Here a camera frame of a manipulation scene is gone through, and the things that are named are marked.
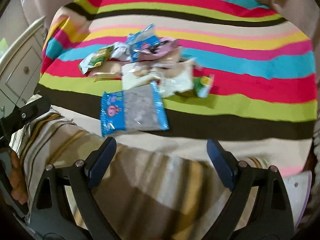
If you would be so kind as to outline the person's left hand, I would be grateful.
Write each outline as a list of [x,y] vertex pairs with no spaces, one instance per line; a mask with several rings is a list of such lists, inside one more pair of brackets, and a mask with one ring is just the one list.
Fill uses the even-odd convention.
[[20,167],[20,160],[17,153],[13,150],[10,152],[10,160],[12,165],[9,177],[10,185],[12,187],[11,196],[14,200],[23,205],[28,201],[28,192],[25,178]]

